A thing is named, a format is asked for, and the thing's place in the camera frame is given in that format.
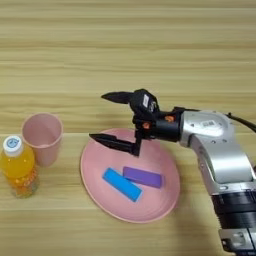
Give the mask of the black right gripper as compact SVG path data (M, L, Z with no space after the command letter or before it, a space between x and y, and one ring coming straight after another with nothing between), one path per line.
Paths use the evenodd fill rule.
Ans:
M102 98L114 103L128 104L132 98L132 92L108 92ZM143 117L134 116L135 141L130 142L118 139L114 135L98 133L90 134L90 138L101 145L113 150L129 153L138 157L142 139L160 139L178 142L181 138L181 116L183 112L161 112L155 120L146 120Z

